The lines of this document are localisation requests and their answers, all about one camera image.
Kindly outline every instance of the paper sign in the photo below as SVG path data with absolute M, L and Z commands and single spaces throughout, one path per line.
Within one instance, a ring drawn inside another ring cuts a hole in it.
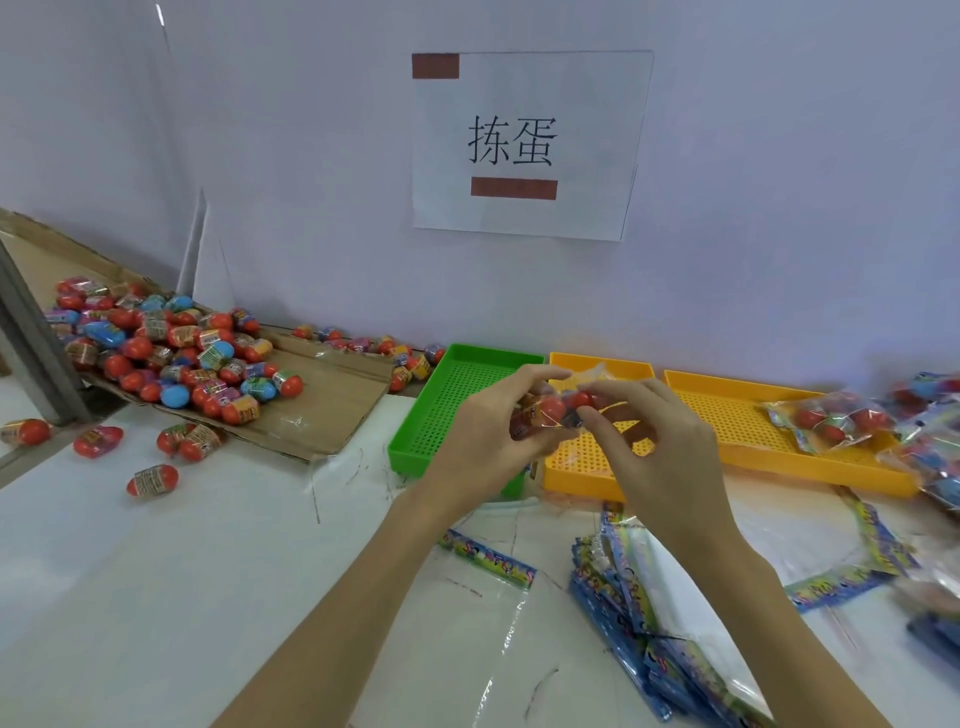
M 414 54 L 414 227 L 619 240 L 650 51 Z

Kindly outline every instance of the right hand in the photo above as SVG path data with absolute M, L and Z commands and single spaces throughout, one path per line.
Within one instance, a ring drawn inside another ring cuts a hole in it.
M 580 407 L 577 414 L 607 455 L 636 515 L 682 565 L 689 568 L 742 540 L 710 425 L 658 379 L 582 388 L 597 409 Z M 638 422 L 623 433 L 612 424 L 630 420 Z M 644 438 L 656 447 L 640 457 L 632 445 Z

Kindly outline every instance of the white table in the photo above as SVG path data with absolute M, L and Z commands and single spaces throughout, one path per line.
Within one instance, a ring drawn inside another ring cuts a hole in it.
M 112 418 L 127 439 L 108 457 L 68 449 L 0 490 L 0 725 L 208 725 L 380 523 L 401 486 L 386 443 L 411 404 L 377 405 L 317 471 L 316 507 L 307 466 L 240 442 L 180 468 L 171 496 L 133 501 L 124 485 L 159 462 L 156 433 L 175 420 L 145 407 Z M 836 501 L 769 487 L 762 497 L 789 507 Z M 900 533 L 943 526 L 922 504 L 871 500 Z M 470 517 L 461 530 L 540 570 L 533 589 L 435 549 L 354 728 L 657 725 L 564 592 L 569 547 L 596 527 L 594 512 L 553 503 Z M 960 679 L 908 640 L 891 597 L 844 608 L 866 659 L 825 615 L 808 621 L 894 725 L 953 725 Z

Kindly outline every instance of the brown rectangle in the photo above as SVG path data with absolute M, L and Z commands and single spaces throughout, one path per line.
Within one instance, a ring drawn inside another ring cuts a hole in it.
M 415 79 L 459 79 L 459 53 L 415 53 Z
M 516 180 L 511 177 L 474 177 L 470 197 L 514 197 L 518 200 L 556 200 L 556 180 Z

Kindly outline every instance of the finger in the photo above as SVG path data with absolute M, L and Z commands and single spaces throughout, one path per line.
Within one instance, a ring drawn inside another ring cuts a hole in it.
M 650 423 L 657 432 L 662 432 L 670 421 L 671 410 L 676 408 L 639 381 L 596 381 L 587 387 L 587 391 L 609 400 L 628 402 L 633 406 L 636 418 Z
M 546 395 L 557 394 L 557 390 L 554 389 L 548 382 L 535 381 L 534 385 L 530 388 L 530 394 L 537 395 L 538 397 L 545 397 Z
M 639 422 L 636 423 L 636 425 L 627 427 L 621 436 L 623 437 L 624 442 L 631 447 L 634 443 L 638 443 L 641 440 L 650 440 L 654 443 L 657 442 L 657 431 L 644 422 Z
M 530 437 L 516 443 L 524 463 L 546 457 L 565 441 L 576 440 L 580 432 L 569 427 L 544 427 Z
M 584 427 L 596 438 L 597 445 L 607 455 L 613 473 L 616 474 L 617 470 L 625 470 L 629 467 L 630 458 L 636 456 L 620 436 L 620 431 L 592 407 L 580 407 L 577 414 L 584 421 Z
M 493 387 L 509 396 L 510 404 L 513 404 L 527 394 L 534 384 L 547 379 L 566 379 L 571 374 L 573 373 L 570 370 L 551 364 L 524 364 L 510 376 L 500 379 Z
M 640 419 L 640 413 L 634 409 L 632 404 L 625 401 L 620 404 L 615 404 L 612 407 L 607 407 L 607 409 L 603 410 L 600 414 L 611 423 L 622 423 Z

